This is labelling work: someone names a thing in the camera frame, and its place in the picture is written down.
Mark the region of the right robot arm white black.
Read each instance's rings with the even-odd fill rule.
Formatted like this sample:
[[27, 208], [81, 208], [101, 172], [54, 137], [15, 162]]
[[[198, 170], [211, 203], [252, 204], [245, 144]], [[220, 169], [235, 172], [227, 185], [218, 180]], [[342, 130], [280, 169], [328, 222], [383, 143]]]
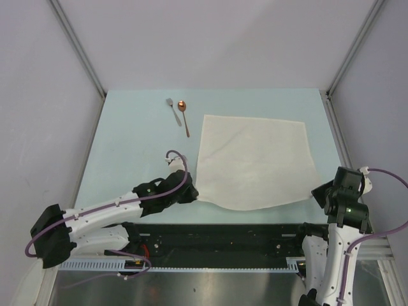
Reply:
[[369, 212], [359, 202], [365, 176], [339, 167], [335, 178], [312, 190], [327, 224], [303, 223], [294, 239], [305, 256], [305, 294], [299, 305], [352, 305], [359, 240], [369, 231]]

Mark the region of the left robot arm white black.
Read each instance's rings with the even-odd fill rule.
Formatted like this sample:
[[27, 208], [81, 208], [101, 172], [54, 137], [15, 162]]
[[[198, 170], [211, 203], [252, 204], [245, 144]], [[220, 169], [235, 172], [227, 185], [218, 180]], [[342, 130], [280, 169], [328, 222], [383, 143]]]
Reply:
[[25, 254], [40, 259], [44, 269], [81, 252], [135, 254], [141, 247], [134, 226], [137, 220], [159, 214], [176, 203], [192, 203], [198, 195], [191, 174], [177, 170], [167, 178], [139, 184], [114, 200], [88, 208], [63, 210], [58, 204], [51, 205], [31, 228]]

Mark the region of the white cloth napkin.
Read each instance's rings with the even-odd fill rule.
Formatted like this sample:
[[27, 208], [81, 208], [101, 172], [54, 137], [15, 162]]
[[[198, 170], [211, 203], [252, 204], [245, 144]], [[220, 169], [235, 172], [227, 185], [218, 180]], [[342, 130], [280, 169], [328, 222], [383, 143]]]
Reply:
[[307, 200], [321, 183], [302, 122], [205, 115], [199, 200], [237, 211]]

